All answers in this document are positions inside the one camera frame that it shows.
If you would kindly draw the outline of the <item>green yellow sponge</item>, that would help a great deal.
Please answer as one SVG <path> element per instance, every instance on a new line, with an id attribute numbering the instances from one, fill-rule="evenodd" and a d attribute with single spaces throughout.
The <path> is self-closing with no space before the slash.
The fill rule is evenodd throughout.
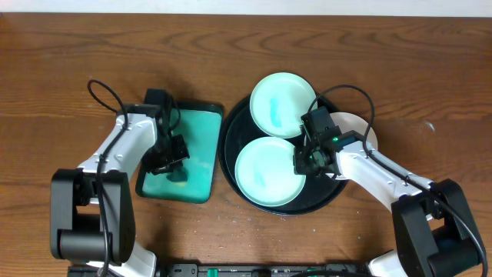
<path id="1" fill-rule="evenodd" d="M 173 172 L 168 173 L 166 175 L 166 179 L 172 185 L 186 186 L 188 183 L 188 172 L 186 168 L 181 167 L 179 169 L 175 169 Z"/>

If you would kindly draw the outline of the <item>pale pink plate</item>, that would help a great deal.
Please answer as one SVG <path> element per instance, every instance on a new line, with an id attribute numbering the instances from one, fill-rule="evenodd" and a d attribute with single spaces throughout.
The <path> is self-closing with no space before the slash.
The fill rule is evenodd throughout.
<path id="1" fill-rule="evenodd" d="M 368 126 L 368 123 L 364 119 L 348 112 L 333 112 L 330 116 L 334 124 L 340 128 L 343 134 L 349 131 L 355 131 L 363 135 Z M 377 136 L 373 128 L 368 132 L 367 143 L 369 144 L 369 149 L 378 150 Z M 334 177 L 334 173 L 327 173 L 327 176 L 337 181 L 347 180 L 344 173 L 349 172 L 349 167 L 351 166 L 351 163 L 347 159 L 353 154 L 355 154 L 356 158 L 367 157 L 360 142 L 359 146 L 352 144 L 346 145 L 340 153 L 336 154 L 337 163 L 341 166 L 341 174 Z"/>

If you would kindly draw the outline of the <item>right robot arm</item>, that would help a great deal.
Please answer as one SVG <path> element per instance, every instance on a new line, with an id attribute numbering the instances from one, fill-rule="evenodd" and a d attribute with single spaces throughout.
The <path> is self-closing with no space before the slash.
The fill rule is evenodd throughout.
<path id="1" fill-rule="evenodd" d="M 361 134 L 307 137 L 294 150 L 299 175 L 351 180 L 392 214 L 396 249 L 367 264 L 374 276 L 456 276 L 476 265 L 488 273 L 487 253 L 462 188 L 409 172 Z"/>

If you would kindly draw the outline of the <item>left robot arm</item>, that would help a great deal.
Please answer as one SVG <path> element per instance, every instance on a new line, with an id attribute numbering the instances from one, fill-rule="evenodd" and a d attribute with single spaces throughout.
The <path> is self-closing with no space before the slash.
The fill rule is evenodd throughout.
<path id="1" fill-rule="evenodd" d="M 129 181 L 141 166 L 153 175 L 173 172 L 189 153 L 162 105 L 127 105 L 98 150 L 76 169 L 51 180 L 50 249 L 97 276 L 154 276 L 157 256 L 135 240 Z"/>

